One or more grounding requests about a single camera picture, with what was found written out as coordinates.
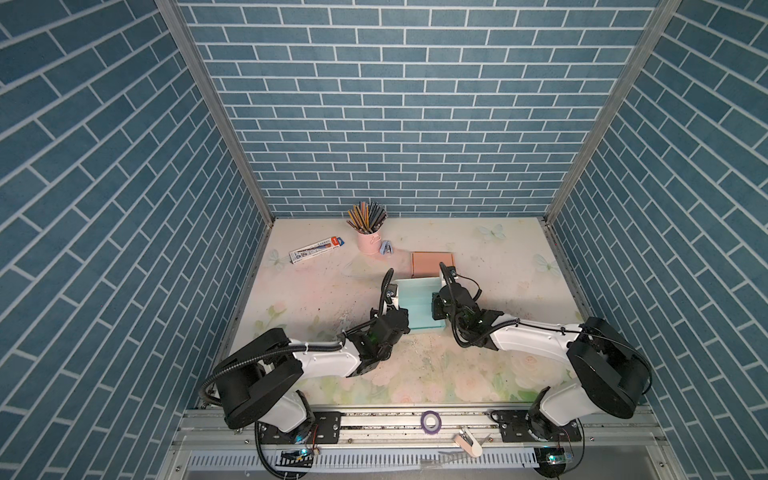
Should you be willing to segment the light blue paper box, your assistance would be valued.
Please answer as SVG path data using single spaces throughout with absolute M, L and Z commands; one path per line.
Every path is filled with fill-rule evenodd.
M 439 277 L 397 279 L 397 304 L 408 311 L 411 334 L 436 333 L 443 330 L 446 321 L 435 320 L 432 314 L 432 295 L 443 287 Z

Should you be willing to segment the orange paper box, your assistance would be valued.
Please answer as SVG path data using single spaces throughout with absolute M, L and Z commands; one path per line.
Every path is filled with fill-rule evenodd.
M 442 275 L 440 264 L 454 266 L 454 255 L 451 252 L 417 251 L 411 254 L 413 278 L 432 278 Z

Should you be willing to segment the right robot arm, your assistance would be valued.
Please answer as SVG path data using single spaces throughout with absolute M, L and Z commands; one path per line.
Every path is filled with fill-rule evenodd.
M 571 422 L 603 412 L 630 419 L 652 385 L 652 368 L 606 320 L 554 325 L 482 309 L 480 296 L 450 281 L 432 295 L 432 316 L 449 322 L 462 348 L 532 354 L 569 367 L 574 377 L 545 386 L 526 414 L 530 434 L 549 441 Z

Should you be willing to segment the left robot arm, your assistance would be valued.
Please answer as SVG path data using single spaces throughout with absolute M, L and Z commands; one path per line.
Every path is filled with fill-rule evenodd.
M 295 388 L 299 381 L 365 375 L 388 360 L 409 332 L 408 311 L 389 304 L 372 310 L 368 321 L 334 342 L 300 342 L 272 328 L 222 360 L 198 395 L 223 409 L 232 430 L 260 423 L 303 436 L 314 414 Z

